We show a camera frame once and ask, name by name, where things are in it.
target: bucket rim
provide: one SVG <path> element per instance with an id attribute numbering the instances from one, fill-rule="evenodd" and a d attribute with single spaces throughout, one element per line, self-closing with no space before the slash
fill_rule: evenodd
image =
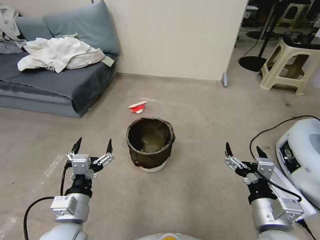
<path id="1" fill-rule="evenodd" d="M 160 149 L 159 149 L 158 151 L 156 151 L 156 152 L 141 152 L 141 151 L 137 150 L 135 147 L 133 147 L 132 144 L 131 144 L 130 141 L 129 141 L 129 130 L 130 130 L 130 128 L 131 128 L 134 124 L 136 124 L 136 122 L 141 121 L 141 120 L 143 120 L 143 119 L 159 120 L 159 121 L 161 121 L 161 122 L 164 122 L 164 123 L 166 124 L 166 126 L 169 128 L 169 132 L 170 132 L 170 140 L 169 140 L 169 142 L 168 142 L 164 147 L 160 148 Z M 172 125 L 171 125 L 169 122 L 167 122 L 167 121 L 165 121 L 165 120 L 163 120 L 163 119 L 161 119 L 161 118 L 157 118 L 157 117 L 143 117 L 143 118 L 139 118 L 139 119 L 135 120 L 134 122 L 132 122 L 132 123 L 129 125 L 129 127 L 128 127 L 128 129 L 127 129 L 127 134 L 126 134 L 126 139 L 127 139 L 127 144 L 128 144 L 128 146 L 129 146 L 133 151 L 135 151 L 135 152 L 137 152 L 137 153 L 139 153 L 139 154 L 142 154 L 142 155 L 153 155 L 153 154 L 157 154 L 157 153 L 160 153 L 160 152 L 168 149 L 168 148 L 172 145 L 172 143 L 173 143 L 173 141 L 174 141 L 173 138 L 174 138 L 174 137 L 173 137 L 173 128 L 172 128 Z"/>

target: gray floor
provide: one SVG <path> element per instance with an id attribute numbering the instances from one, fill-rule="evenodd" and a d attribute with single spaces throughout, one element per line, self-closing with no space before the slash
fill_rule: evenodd
<path id="1" fill-rule="evenodd" d="M 167 231 L 202 239 L 256 239 L 248 190 L 223 163 L 225 142 L 239 159 L 251 161 L 248 146 L 255 134 L 292 116 L 320 116 L 320 99 L 312 89 L 300 97 L 260 89 L 255 73 L 237 64 L 250 45 L 238 41 L 227 89 L 214 81 L 119 75 L 81 119 L 0 108 L 1 239 L 23 239 L 28 205 L 59 194 L 64 154 L 80 136 L 80 152 L 92 156 L 102 155 L 111 137 L 116 158 L 93 184 L 84 225 L 91 239 L 130 240 Z M 152 100 L 140 115 L 128 110 L 147 98 Z M 125 140 L 128 125 L 145 116 L 169 121 L 176 135 L 172 155 L 157 173 L 132 164 Z M 275 159 L 274 144 L 291 124 L 255 144 Z M 49 206 L 50 201 L 41 202 L 30 212 L 30 239 L 54 226 Z M 319 217 L 307 222 L 320 239 Z M 293 234 L 310 239 L 297 226 Z"/>

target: trash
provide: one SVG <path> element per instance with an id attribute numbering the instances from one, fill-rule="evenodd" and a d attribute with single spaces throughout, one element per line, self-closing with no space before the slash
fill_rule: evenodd
<path id="1" fill-rule="evenodd" d="M 127 130 L 131 160 L 146 172 L 156 172 L 164 167 L 174 140 L 172 125 L 160 118 L 140 118 Z"/>
<path id="2" fill-rule="evenodd" d="M 142 113 L 146 103 L 147 101 L 138 102 L 136 104 L 129 106 L 129 109 L 131 110 L 131 112 L 134 112 L 134 113 Z"/>

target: gray sofa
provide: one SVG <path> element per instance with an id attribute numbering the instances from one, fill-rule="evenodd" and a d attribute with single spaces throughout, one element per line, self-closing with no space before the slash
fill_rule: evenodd
<path id="1" fill-rule="evenodd" d="M 42 19 L 18 17 L 16 23 L 27 41 L 77 33 L 114 60 L 119 52 L 104 1 Z M 99 62 L 61 73 L 46 69 L 19 72 L 17 63 L 27 54 L 0 54 L 0 107 L 82 117 L 116 75 L 116 62 L 112 67 Z"/>

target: chair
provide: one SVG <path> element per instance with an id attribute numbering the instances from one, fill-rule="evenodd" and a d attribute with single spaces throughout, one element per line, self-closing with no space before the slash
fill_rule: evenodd
<path id="1" fill-rule="evenodd" d="M 260 87 L 270 90 L 275 84 L 297 87 L 296 95 L 302 95 L 313 72 L 320 63 L 320 45 L 295 43 L 287 35 L 276 46 L 271 57 L 262 66 Z"/>
<path id="2" fill-rule="evenodd" d="M 296 28 L 299 27 L 309 10 L 311 2 L 309 0 L 296 0 L 289 4 L 277 25 L 283 27 Z"/>

